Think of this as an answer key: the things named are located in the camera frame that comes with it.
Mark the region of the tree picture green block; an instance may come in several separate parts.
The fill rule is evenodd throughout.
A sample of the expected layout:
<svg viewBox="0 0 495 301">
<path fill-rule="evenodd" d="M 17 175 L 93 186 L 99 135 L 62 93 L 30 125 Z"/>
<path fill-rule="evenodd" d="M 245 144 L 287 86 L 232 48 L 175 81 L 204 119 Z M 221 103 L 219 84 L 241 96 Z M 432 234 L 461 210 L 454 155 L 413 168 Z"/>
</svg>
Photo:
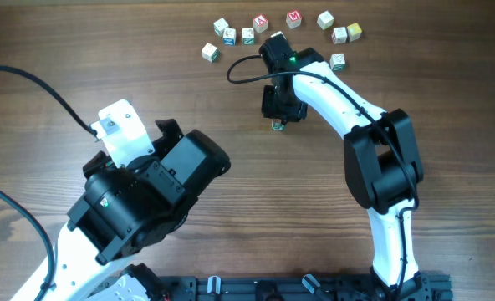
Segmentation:
<svg viewBox="0 0 495 301">
<path fill-rule="evenodd" d="M 284 131 L 286 128 L 286 125 L 280 123 L 280 122 L 277 122 L 277 121 L 273 121 L 272 122 L 272 130 L 276 130 L 276 131 Z"/>
</svg>

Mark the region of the plant picture wooden block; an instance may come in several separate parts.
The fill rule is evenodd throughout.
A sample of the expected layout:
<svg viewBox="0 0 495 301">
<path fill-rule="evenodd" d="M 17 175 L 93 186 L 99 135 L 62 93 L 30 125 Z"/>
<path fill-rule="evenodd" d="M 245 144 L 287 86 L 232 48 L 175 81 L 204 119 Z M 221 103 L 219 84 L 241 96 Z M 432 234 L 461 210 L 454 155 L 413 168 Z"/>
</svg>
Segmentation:
<svg viewBox="0 0 495 301">
<path fill-rule="evenodd" d="M 284 36 L 284 34 L 282 33 L 282 31 L 277 31 L 276 33 L 272 34 L 272 35 L 270 36 L 270 38 L 276 37 L 276 36 L 278 36 L 278 35 L 282 35 L 282 36 Z"/>
</svg>

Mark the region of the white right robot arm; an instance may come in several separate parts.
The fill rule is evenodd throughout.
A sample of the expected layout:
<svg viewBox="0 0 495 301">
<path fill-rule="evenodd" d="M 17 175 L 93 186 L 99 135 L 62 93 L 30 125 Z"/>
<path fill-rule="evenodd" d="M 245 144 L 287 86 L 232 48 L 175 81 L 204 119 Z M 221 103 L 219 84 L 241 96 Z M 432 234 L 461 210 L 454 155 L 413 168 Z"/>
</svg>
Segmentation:
<svg viewBox="0 0 495 301">
<path fill-rule="evenodd" d="M 370 219 L 373 271 L 387 288 L 402 286 L 418 272 L 411 214 L 423 179 L 410 117 L 370 104 L 313 48 L 295 52 L 282 35 L 267 39 L 259 54 L 272 77 L 263 90 L 263 116 L 284 127 L 305 119 L 312 108 L 343 139 L 346 184 Z"/>
</svg>

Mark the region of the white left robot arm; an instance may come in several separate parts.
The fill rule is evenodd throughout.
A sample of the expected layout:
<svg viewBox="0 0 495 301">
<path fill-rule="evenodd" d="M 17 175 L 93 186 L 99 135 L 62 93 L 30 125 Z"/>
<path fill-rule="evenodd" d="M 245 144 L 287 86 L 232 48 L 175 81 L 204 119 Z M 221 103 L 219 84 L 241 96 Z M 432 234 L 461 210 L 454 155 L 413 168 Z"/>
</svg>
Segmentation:
<svg viewBox="0 0 495 301">
<path fill-rule="evenodd" d="M 198 197 L 230 166 L 227 153 L 199 130 L 182 133 L 175 120 L 157 120 L 154 151 L 116 167 L 99 152 L 83 168 L 84 194 L 54 245 L 54 275 L 43 261 L 16 292 L 33 300 L 83 300 L 143 248 L 178 229 Z"/>
</svg>

